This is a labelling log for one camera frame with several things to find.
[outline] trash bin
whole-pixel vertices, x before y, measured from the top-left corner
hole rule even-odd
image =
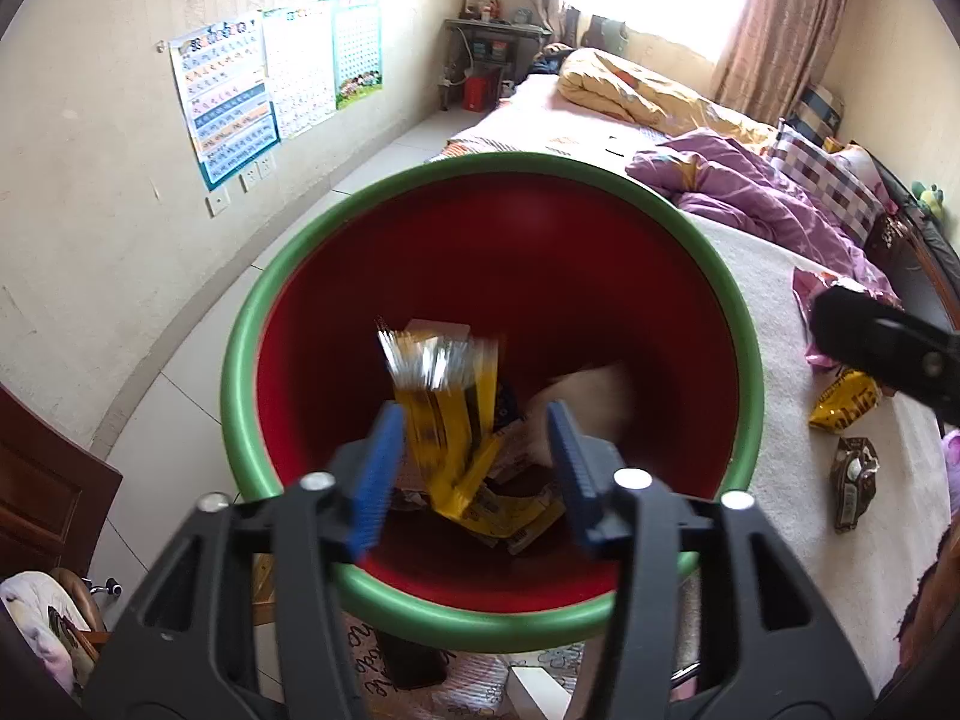
[[[624,459],[674,490],[746,488],[763,421],[760,351],[733,276],[685,215],[626,177],[562,157],[477,154],[392,176],[312,221],[237,317],[224,440],[245,499],[280,493],[366,435],[391,381],[376,322],[462,322],[500,342],[520,402],[622,362],[637,396]],[[689,572],[693,556],[683,556]],[[516,557],[433,512],[391,512],[338,571],[341,602],[424,644],[523,652],[583,640],[616,566],[563,520]]]

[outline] purple comforter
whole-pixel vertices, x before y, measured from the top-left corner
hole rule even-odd
[[[774,242],[865,287],[894,293],[829,211],[733,138],[696,129],[637,151],[627,175],[684,211]]]

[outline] wooden door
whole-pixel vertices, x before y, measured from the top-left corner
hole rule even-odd
[[[0,579],[58,565],[86,576],[121,478],[0,386]]]

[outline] tiled floor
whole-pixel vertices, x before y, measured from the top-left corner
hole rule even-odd
[[[220,432],[220,365],[234,317],[262,269],[312,218],[350,193],[426,161],[449,136],[481,118],[463,110],[437,113],[354,170],[253,261],[157,376],[107,459],[124,480],[90,576],[95,581],[113,576],[123,584],[119,599],[98,596],[109,624],[200,495],[236,493]],[[272,626],[257,629],[256,643],[261,691],[282,695]]]

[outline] colorful wall chart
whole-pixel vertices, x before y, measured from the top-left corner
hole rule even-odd
[[[332,2],[264,11],[267,86],[281,138],[293,138],[336,112]]]
[[[280,141],[259,12],[170,43],[176,88],[208,189]]]
[[[383,88],[380,0],[333,1],[337,108]]]

